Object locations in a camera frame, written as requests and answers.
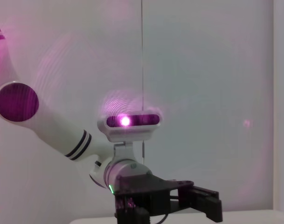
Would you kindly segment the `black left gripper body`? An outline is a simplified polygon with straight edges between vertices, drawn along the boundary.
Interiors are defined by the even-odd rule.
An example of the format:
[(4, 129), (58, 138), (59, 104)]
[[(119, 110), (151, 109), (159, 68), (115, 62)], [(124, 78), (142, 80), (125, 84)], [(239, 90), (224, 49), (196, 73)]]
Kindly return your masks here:
[(149, 224), (150, 217), (192, 208), (192, 181), (163, 180), (152, 174), (118, 177), (113, 188), (118, 224)]

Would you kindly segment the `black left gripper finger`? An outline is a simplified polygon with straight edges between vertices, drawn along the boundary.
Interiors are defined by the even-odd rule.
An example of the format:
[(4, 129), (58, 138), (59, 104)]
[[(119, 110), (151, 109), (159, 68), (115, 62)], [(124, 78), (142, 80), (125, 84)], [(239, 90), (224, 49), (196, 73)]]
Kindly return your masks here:
[(192, 199), (192, 208), (204, 213), (214, 222), (222, 222), (222, 202), (215, 196), (208, 194), (195, 194)]
[(209, 198), (219, 200), (219, 192), (194, 186), (193, 198), (195, 200), (205, 200), (205, 199), (209, 199)]

